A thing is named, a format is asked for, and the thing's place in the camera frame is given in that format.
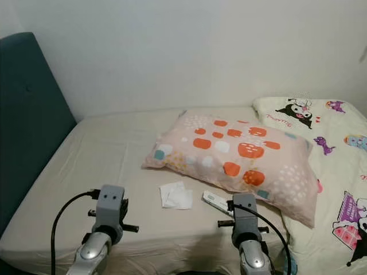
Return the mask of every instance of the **mattress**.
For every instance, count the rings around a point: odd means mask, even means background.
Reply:
[[[199,113],[228,119],[256,120],[252,108],[197,108]],[[82,120],[53,155],[24,198],[0,239],[0,257],[34,274],[50,272],[50,232],[59,209],[71,197],[104,184],[123,186],[129,199],[125,223],[140,226],[139,233],[124,232],[112,247],[105,274],[176,274],[210,270],[239,274],[239,255],[230,227],[217,228],[229,219],[202,201],[204,190],[230,199],[222,189],[170,170],[141,169],[160,132],[167,131],[181,109],[119,113]],[[163,209],[159,186],[182,180],[193,190],[190,210]],[[96,201],[73,202],[56,230],[57,274],[65,274],[74,252],[91,231],[88,217]],[[277,209],[258,203],[260,214],[286,237]],[[263,235],[275,265],[282,265],[282,244],[272,232]]]

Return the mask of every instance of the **black knob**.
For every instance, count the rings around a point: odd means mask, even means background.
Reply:
[[[260,233],[269,233],[269,227],[264,226],[264,227],[258,227]]]
[[[235,221],[218,221],[218,227],[224,227],[224,226],[235,226]]]
[[[90,211],[88,211],[88,217],[95,217],[95,216],[96,216],[96,210],[90,209]]]
[[[122,225],[122,230],[137,233],[139,231],[139,226],[123,224]]]

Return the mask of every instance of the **teal headboard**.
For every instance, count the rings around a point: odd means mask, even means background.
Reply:
[[[33,33],[0,40],[0,92],[1,237],[76,122]]]

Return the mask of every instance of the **black wire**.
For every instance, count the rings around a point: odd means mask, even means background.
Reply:
[[[247,212],[251,213],[252,215],[257,216],[258,218],[260,218],[264,222],[266,222],[271,228],[274,229],[275,233],[279,236],[280,240],[282,241],[283,246],[284,246],[284,249],[286,250],[286,254],[287,254],[287,267],[288,267],[287,275],[291,275],[291,272],[292,272],[292,270],[291,270],[292,269],[292,265],[291,265],[291,254],[289,252],[289,249],[288,249],[288,245],[287,245],[286,240],[283,238],[282,234],[275,227],[275,225],[273,225],[267,218],[265,218],[264,216],[260,215],[258,212],[255,212],[255,211],[251,210],[250,208],[244,207],[242,205],[236,205],[236,204],[233,204],[233,207],[239,208],[241,210],[244,210],[244,211],[247,211]]]
[[[55,232],[56,232],[56,226],[58,219],[60,219],[62,213],[64,210],[75,200],[83,197],[83,196],[89,196],[91,195],[91,192],[84,192],[79,195],[76,195],[75,197],[71,198],[64,206],[61,208],[61,210],[58,212],[53,225],[52,225],[52,232],[51,232],[51,275],[56,274],[56,256],[55,256]]]

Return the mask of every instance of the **blanket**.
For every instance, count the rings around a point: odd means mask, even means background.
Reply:
[[[311,142],[319,180],[315,228],[283,215],[299,275],[367,274],[367,119],[339,100],[265,97],[260,121]]]

